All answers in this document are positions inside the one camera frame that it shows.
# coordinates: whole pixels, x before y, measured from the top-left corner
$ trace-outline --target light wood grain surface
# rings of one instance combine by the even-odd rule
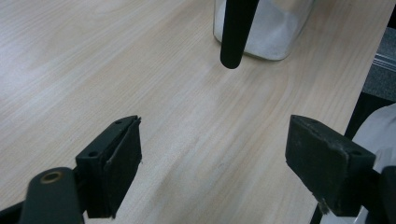
[[[213,0],[0,2],[0,209],[115,119],[143,162],[115,220],[308,223],[291,114],[343,133],[395,0],[318,0],[284,61],[219,62]]]

